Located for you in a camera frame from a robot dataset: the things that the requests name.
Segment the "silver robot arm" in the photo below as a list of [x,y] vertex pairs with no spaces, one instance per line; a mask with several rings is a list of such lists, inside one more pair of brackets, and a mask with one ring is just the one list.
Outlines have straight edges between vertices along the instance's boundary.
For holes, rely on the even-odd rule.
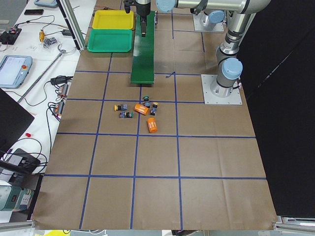
[[233,16],[228,24],[225,41],[216,51],[218,61],[218,75],[210,88],[217,97],[228,97],[234,89],[233,85],[239,79],[243,65],[236,58],[239,44],[243,38],[251,15],[263,10],[269,0],[157,0],[160,11],[168,12],[173,8],[189,8],[192,14],[199,14],[207,10],[232,11]]
[[[205,24],[217,24],[224,20],[225,13],[223,10],[206,10],[207,0],[201,0],[197,7],[191,8],[191,14],[198,15],[201,11],[204,12]],[[157,0],[156,5],[160,11],[168,12],[175,7],[175,0]],[[150,0],[125,0],[124,8],[127,14],[130,13],[130,7],[136,7],[136,13],[140,16],[140,29],[141,36],[145,37],[147,32],[147,16],[151,12],[151,1]]]

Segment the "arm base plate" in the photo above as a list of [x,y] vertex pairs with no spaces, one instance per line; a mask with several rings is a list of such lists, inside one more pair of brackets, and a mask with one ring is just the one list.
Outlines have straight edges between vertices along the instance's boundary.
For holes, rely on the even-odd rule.
[[194,31],[195,32],[214,32],[223,33],[223,21],[225,19],[225,12],[216,10],[208,15],[199,13],[193,15]]
[[204,103],[206,105],[242,105],[237,82],[230,88],[217,84],[217,75],[201,74]]

